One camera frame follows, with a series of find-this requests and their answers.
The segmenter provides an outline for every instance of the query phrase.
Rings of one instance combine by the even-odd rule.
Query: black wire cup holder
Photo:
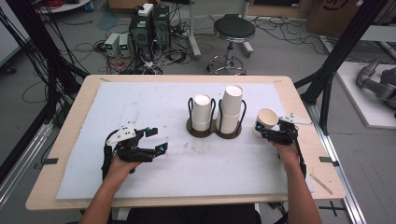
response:
[[[189,132],[189,134],[191,134],[194,137],[198,137],[198,138],[205,138],[208,137],[210,134],[213,133],[213,130],[216,129],[216,120],[213,119],[213,114],[215,113],[215,109],[216,109],[216,101],[215,99],[211,99],[210,104],[212,106],[212,112],[210,115],[210,121],[209,121],[209,128],[205,131],[196,131],[195,129],[192,128],[192,115],[191,115],[191,111],[193,109],[193,99],[192,97],[189,99],[188,105],[189,105],[189,114],[190,117],[187,120],[187,124],[186,124],[186,128],[187,131]]]
[[[223,119],[223,112],[221,109],[221,100],[219,100],[219,114],[220,114],[220,121],[219,121],[219,128],[216,127],[216,123],[215,123],[215,128],[216,128],[216,134],[224,139],[233,139],[235,137],[237,137],[241,132],[242,132],[242,121],[244,120],[245,117],[245,113],[247,111],[247,103],[242,100],[242,103],[244,105],[244,112],[242,113],[242,117],[240,120],[238,120],[237,124],[236,124],[236,128],[235,131],[233,131],[232,133],[222,133],[221,132],[221,125],[222,125],[222,119]]]

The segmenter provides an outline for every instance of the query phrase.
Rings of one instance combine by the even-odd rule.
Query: black stool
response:
[[[206,70],[217,75],[245,75],[247,71],[241,60],[232,55],[233,43],[248,42],[255,31],[250,21],[239,17],[223,17],[215,21],[213,32],[221,39],[230,41],[230,44],[226,54],[214,57]]]

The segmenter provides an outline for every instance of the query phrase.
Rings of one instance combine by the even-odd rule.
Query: person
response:
[[[304,175],[300,170],[297,156],[297,149],[294,144],[288,146],[280,145],[275,142],[270,143],[278,150],[279,157],[283,161],[284,170],[288,179],[288,201],[289,201],[289,224],[319,224],[322,223],[318,209],[315,206],[308,186],[305,183]],[[108,214],[111,209],[111,202],[117,190],[128,176],[129,172],[136,168],[140,163],[126,162],[120,160],[116,155],[111,162],[109,171],[102,185],[94,195],[88,209],[84,213],[80,224],[100,224],[107,223]],[[162,216],[174,216],[174,214],[188,214],[196,217],[199,213],[204,213],[205,217],[212,218],[218,215],[213,223],[249,223],[242,219],[252,217],[250,223],[254,223],[254,206],[252,204],[233,204],[233,205],[212,205],[212,206],[192,206],[192,207],[165,207],[162,208],[137,208],[131,209],[131,213],[139,215],[138,223],[165,223]],[[155,217],[160,222],[153,222],[151,217]]]

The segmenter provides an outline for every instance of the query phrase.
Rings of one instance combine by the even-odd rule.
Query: white mat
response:
[[[343,63],[338,69],[337,76],[367,127],[396,129],[396,118],[394,118],[396,111],[376,98],[372,91],[361,89],[356,85],[358,73],[366,65],[367,63]],[[380,64],[375,69],[372,80],[379,82],[382,72],[394,66]]]
[[[140,147],[163,142],[169,147],[165,155],[129,175],[117,198],[286,193],[287,179],[276,150],[252,132],[260,108],[284,114],[273,84],[238,84],[247,113],[237,138],[224,140],[213,133],[200,139],[187,132],[189,98],[207,93],[218,102],[227,85],[103,83],[70,155],[57,199],[93,197],[102,182],[106,137],[128,120],[136,129],[159,129],[157,135],[142,138]]]

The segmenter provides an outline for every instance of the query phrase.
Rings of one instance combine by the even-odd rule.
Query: white cup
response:
[[[259,122],[265,129],[272,129],[279,121],[277,114],[268,108],[263,108],[259,110],[257,114],[256,122],[253,125],[253,133],[259,137],[262,137],[262,134],[256,131],[256,123]]]
[[[208,130],[209,126],[210,126],[210,121],[207,123],[198,123],[196,121],[192,121],[192,128],[198,132],[203,132]]]
[[[223,115],[231,117],[239,115],[243,93],[242,88],[237,85],[230,85],[225,89],[220,104]]]
[[[191,119],[197,123],[208,123],[211,118],[211,99],[206,94],[199,94],[194,97],[194,104],[191,111]]]
[[[221,133],[233,133],[236,130],[236,126],[238,125],[239,114],[235,116],[221,116],[220,112],[218,113],[218,118],[216,119],[216,128]]]

